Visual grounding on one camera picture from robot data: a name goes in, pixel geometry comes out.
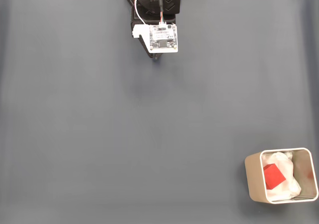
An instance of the gray fabric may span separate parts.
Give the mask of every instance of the gray fabric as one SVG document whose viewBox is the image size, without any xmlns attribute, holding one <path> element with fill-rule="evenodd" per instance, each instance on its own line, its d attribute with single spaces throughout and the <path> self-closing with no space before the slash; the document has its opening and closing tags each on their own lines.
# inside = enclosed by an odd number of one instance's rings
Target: gray fabric
<svg viewBox="0 0 319 224">
<path fill-rule="evenodd" d="M 318 223 L 248 195 L 246 156 L 318 168 L 318 0 L 182 0 L 153 63 L 126 0 L 2 0 L 1 224 Z"/>
</svg>

